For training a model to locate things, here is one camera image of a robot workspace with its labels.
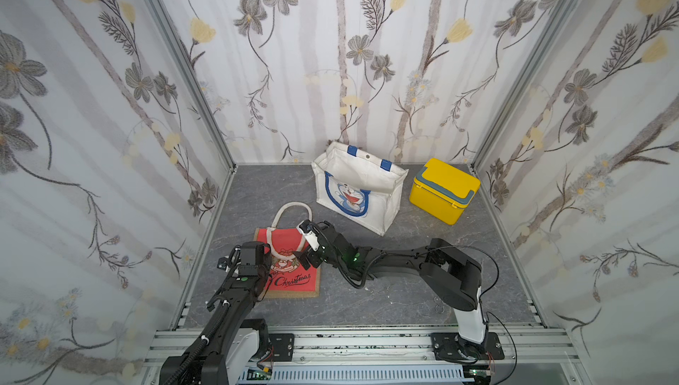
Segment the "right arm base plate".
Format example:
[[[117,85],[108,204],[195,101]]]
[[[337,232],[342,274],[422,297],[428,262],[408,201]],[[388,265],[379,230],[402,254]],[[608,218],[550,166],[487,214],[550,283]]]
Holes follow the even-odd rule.
[[[458,333],[432,333],[431,345],[436,360],[447,362],[472,364],[505,358],[499,336],[494,332],[487,333],[482,344],[466,341]]]

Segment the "red jute Christmas bag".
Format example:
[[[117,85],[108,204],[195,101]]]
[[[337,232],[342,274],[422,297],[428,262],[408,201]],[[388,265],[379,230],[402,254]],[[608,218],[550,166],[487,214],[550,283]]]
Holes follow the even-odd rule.
[[[305,269],[295,257],[309,247],[297,228],[281,229],[279,222],[289,208],[303,208],[311,220],[311,208],[302,202],[284,204],[273,218],[272,225],[257,229],[254,238],[269,245],[272,253],[270,282],[267,297],[271,298],[317,298],[320,294],[320,268]]]

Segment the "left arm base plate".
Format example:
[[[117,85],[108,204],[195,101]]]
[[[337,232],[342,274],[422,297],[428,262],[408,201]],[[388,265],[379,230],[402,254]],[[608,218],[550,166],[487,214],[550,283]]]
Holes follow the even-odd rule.
[[[271,334],[265,362],[291,362],[294,357],[295,335],[294,334]]]

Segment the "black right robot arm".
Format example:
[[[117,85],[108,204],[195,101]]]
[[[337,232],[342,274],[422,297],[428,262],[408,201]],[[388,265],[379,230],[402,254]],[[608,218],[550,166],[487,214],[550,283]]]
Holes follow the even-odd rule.
[[[450,245],[433,238],[429,245],[411,250],[386,251],[354,246],[329,222],[305,220],[297,226],[307,245],[295,252],[306,270],[327,264],[336,268],[355,289],[383,276],[414,275],[454,311],[457,332],[449,344],[436,342],[435,353],[445,361],[472,364],[501,360],[500,343],[491,333],[482,307],[482,297],[491,289],[482,284],[481,264]]]

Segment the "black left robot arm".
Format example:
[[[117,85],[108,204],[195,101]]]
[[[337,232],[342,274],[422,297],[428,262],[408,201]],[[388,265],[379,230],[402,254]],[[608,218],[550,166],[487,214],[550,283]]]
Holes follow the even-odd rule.
[[[247,242],[219,259],[226,277],[206,303],[212,317],[180,356],[161,367],[161,384],[232,384],[242,369],[229,367],[227,358],[240,326],[267,286],[272,264],[270,245]]]

